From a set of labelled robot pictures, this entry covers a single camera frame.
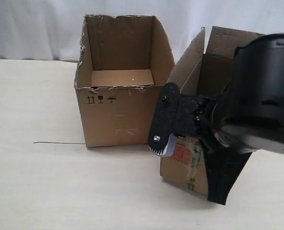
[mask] white tabletop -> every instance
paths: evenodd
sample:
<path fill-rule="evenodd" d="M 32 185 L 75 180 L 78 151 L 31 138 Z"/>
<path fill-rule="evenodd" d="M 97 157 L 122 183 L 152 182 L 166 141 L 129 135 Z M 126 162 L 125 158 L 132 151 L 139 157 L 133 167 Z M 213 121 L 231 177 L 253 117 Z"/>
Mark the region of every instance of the white tabletop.
<path fill-rule="evenodd" d="M 0 230 L 284 230 L 284 155 L 255 153 L 221 206 L 163 182 L 147 146 L 34 144 L 84 142 L 75 70 L 0 60 Z"/>

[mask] screw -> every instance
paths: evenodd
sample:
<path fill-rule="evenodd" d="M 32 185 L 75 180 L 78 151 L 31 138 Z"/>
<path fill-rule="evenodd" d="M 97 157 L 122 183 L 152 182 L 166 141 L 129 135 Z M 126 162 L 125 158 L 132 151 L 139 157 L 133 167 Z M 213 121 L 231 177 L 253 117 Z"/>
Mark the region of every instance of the screw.
<path fill-rule="evenodd" d="M 154 140 L 154 142 L 159 142 L 160 141 L 160 137 L 159 136 L 154 136 L 153 140 Z"/>

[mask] cardboard box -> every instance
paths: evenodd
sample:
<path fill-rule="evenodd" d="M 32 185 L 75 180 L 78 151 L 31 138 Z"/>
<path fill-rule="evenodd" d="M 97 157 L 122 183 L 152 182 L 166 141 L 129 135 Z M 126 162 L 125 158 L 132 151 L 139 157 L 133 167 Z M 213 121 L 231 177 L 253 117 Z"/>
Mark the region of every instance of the cardboard box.
<path fill-rule="evenodd" d="M 85 16 L 75 89 L 86 146 L 146 144 L 174 65 L 155 16 Z"/>
<path fill-rule="evenodd" d="M 261 34 L 213 27 L 204 54 L 205 29 L 195 37 L 176 64 L 170 81 L 182 93 L 215 96 L 232 76 L 234 50 Z M 194 138 L 179 138 L 174 155 L 161 158 L 160 174 L 168 182 L 207 196 L 208 183 L 203 149 Z"/>

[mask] cardboard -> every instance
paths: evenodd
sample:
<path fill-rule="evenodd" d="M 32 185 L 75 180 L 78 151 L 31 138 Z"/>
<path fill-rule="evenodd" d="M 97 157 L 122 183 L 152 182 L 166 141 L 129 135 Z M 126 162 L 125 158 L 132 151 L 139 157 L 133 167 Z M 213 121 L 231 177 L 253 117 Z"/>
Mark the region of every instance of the cardboard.
<path fill-rule="evenodd" d="M 86 146 L 146 144 L 174 65 L 155 16 L 86 15 L 74 84 Z"/>
<path fill-rule="evenodd" d="M 215 26 L 204 54 L 205 29 L 202 28 L 176 64 L 169 80 L 176 83 L 182 93 L 218 95 L 232 76 L 235 48 L 245 46 L 261 35 Z M 173 156 L 161 158 L 160 175 L 176 186 L 207 196 L 207 175 L 199 141 L 179 138 Z"/>

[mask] white backdrop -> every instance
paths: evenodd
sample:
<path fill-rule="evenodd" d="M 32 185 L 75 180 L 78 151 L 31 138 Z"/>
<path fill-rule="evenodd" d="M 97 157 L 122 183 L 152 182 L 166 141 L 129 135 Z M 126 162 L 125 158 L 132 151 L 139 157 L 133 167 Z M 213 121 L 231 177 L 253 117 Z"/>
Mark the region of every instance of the white backdrop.
<path fill-rule="evenodd" d="M 84 14 L 156 15 L 176 60 L 202 26 L 284 32 L 284 0 L 0 0 L 0 58 L 78 60 Z"/>

